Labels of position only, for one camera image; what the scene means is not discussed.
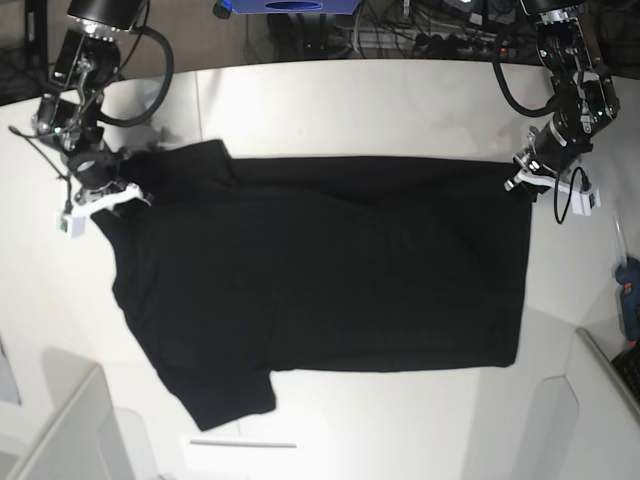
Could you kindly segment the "black robot arm on image right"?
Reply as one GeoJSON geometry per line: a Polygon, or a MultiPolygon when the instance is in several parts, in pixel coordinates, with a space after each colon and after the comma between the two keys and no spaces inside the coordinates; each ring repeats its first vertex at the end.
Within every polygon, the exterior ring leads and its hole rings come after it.
{"type": "Polygon", "coordinates": [[[537,195],[557,190],[579,158],[592,151],[593,137],[616,119],[620,103],[602,58],[584,1],[523,1],[522,17],[496,36],[492,67],[510,107],[528,118],[546,117],[513,156],[519,168],[506,180],[509,193],[537,195]],[[512,95],[502,70],[504,41],[526,26],[534,28],[537,55],[550,72],[553,95],[545,106],[529,109],[512,95]]]}

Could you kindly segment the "black robot arm on image left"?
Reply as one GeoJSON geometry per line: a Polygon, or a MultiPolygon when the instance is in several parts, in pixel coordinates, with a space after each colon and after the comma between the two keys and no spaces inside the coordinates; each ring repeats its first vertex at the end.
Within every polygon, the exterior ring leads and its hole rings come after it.
{"type": "Polygon", "coordinates": [[[77,183],[66,192],[62,217],[89,217],[119,203],[143,198],[139,187],[124,181],[120,169],[132,153],[111,149],[105,139],[108,126],[132,128],[149,121],[166,98],[174,73],[174,55],[168,40],[149,27],[148,1],[74,1],[67,11],[74,20],[32,120],[31,144],[42,143],[61,155],[59,179],[77,183]],[[116,43],[119,33],[156,42],[164,54],[165,71],[159,92],[140,114],[113,118],[102,110],[106,89],[115,83],[130,59],[116,43]]]}

